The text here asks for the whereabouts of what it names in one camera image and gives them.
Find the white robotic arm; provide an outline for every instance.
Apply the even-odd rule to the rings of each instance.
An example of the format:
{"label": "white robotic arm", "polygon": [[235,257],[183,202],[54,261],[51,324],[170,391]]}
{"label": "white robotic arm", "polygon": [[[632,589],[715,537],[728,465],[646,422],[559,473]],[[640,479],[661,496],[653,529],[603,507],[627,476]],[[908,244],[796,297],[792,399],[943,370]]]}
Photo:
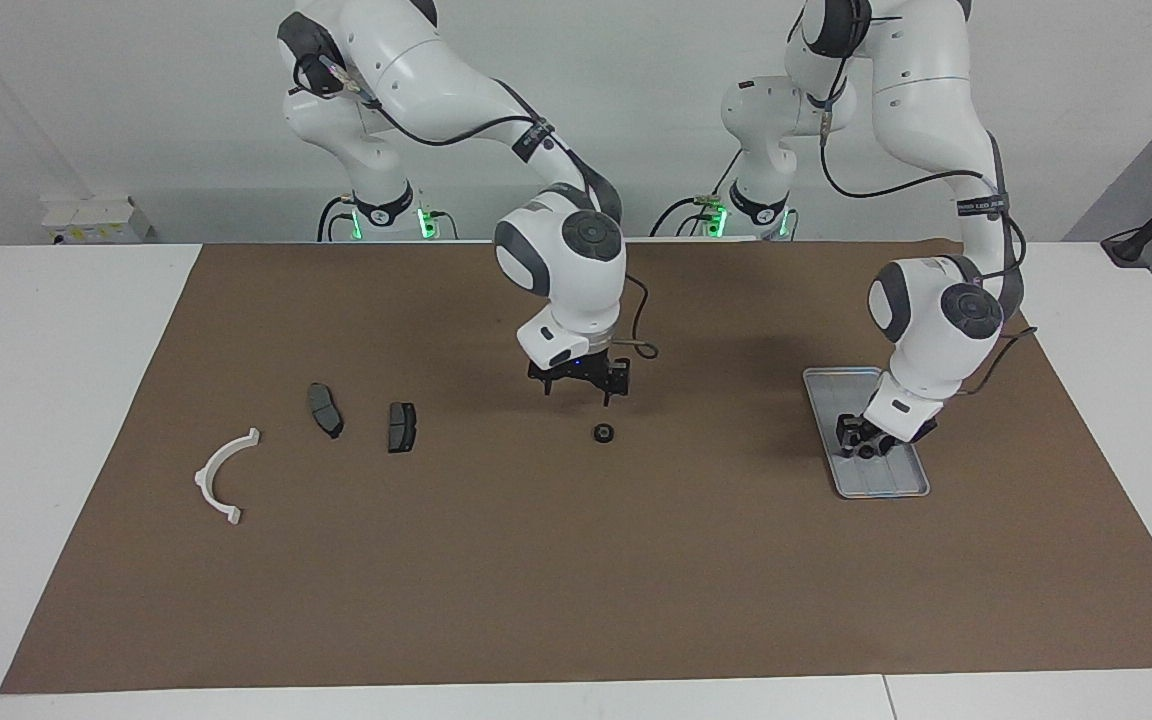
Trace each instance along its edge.
{"label": "white robotic arm", "polygon": [[397,152],[377,132],[425,145],[502,142],[547,187],[500,220],[497,258],[516,285],[550,301],[520,328],[531,377],[576,377],[627,393],[627,364],[607,351],[626,283],[621,200],[520,94],[453,53],[433,0],[311,0],[279,28],[296,90],[293,130],[332,152],[353,183],[367,232],[401,232],[415,192]]}
{"label": "white robotic arm", "polygon": [[[788,41],[787,77],[737,83],[723,98],[723,123],[745,150],[728,199],[755,227],[776,221],[794,181],[783,138],[820,136],[824,162],[829,132],[851,119],[847,70],[858,56],[873,59],[882,149],[945,179],[958,200],[963,255],[893,263],[870,288],[870,313],[896,347],[863,414],[838,422],[849,454],[884,455],[931,432],[1023,296],[1011,236],[1020,228],[996,143],[972,105],[969,14],[970,0],[808,0]],[[824,169],[850,197],[889,192],[847,192]]]}

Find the brown mat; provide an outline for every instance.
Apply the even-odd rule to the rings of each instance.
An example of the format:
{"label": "brown mat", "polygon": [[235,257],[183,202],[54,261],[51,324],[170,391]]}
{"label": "brown mat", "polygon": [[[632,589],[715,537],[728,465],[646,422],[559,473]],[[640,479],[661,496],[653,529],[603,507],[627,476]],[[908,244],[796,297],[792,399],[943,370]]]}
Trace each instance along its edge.
{"label": "brown mat", "polygon": [[[948,250],[635,247],[664,356],[604,410],[526,381],[490,247],[207,247],[1,689],[1152,667],[1152,539],[1037,343],[931,497],[832,492],[799,374],[886,363],[869,279]],[[248,427],[230,526],[192,475]]]}

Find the c-shaped white part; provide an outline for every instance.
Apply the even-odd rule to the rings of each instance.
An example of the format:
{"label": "c-shaped white part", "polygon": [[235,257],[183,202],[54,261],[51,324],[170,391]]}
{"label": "c-shaped white part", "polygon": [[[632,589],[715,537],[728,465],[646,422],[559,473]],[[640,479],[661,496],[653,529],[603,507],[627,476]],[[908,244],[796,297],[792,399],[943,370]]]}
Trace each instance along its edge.
{"label": "c-shaped white part", "polygon": [[238,520],[242,520],[243,511],[238,507],[233,505],[223,505],[217,500],[215,493],[212,492],[211,483],[215,482],[217,470],[223,464],[226,460],[229,460],[237,454],[238,450],[247,450],[248,447],[256,447],[260,441],[260,430],[251,429],[251,432],[247,433],[247,437],[241,437],[225,444],[220,450],[215,452],[215,455],[207,460],[207,464],[202,467],[197,473],[194,473],[194,484],[198,486],[202,491],[202,498],[207,501],[207,505],[215,507],[217,510],[222,511],[225,516],[229,520],[230,525],[237,525]]}

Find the white table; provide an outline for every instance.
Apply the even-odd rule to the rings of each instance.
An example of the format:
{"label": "white table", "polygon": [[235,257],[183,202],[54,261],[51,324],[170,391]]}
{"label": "white table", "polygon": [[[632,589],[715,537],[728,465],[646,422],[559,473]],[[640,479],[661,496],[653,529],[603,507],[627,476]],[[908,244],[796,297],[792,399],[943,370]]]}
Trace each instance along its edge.
{"label": "white table", "polygon": [[[0,247],[0,682],[197,253]],[[1025,314],[1152,532],[1152,278],[1069,243],[1025,272]],[[0,717],[1127,720],[1152,717],[1152,670],[0,697]]]}

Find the rectangular tray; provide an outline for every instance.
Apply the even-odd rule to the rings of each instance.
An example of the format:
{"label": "rectangular tray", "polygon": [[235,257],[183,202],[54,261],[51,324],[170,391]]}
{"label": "rectangular tray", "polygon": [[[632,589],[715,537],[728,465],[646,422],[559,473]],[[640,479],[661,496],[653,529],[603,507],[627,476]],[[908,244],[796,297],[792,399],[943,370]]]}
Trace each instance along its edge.
{"label": "rectangular tray", "polygon": [[829,460],[833,486],[849,500],[925,497],[932,488],[914,446],[900,445],[887,457],[861,460],[842,456],[842,446],[838,445],[838,416],[859,415],[878,387],[881,373],[878,367],[810,367],[803,373],[820,441]]}

